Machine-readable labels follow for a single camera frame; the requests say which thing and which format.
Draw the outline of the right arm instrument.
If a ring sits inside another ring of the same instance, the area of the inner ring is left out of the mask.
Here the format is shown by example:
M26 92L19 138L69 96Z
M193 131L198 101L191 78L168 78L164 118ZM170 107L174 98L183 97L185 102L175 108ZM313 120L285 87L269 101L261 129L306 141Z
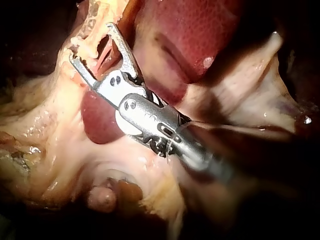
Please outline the right arm instrument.
M118 126L163 158L176 157L189 170L227 184L234 171L196 135L191 121L161 102L141 78L114 70L102 80L90 78L90 88L118 114Z

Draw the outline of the right arm instrument jaw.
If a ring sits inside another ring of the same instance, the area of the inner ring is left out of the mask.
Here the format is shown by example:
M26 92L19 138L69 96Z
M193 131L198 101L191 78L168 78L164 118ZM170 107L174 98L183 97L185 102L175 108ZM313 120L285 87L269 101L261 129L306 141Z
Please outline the right arm instrument jaw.
M106 24L106 27L108 28L107 34L114 41L119 53L122 55L120 70L129 74L132 78L137 78L139 76L137 61L118 26L113 22L109 22Z
M79 56L76 56L73 53L71 53L69 55L69 61L89 87L95 88L97 86L97 79L90 72L90 70L83 63L82 59Z

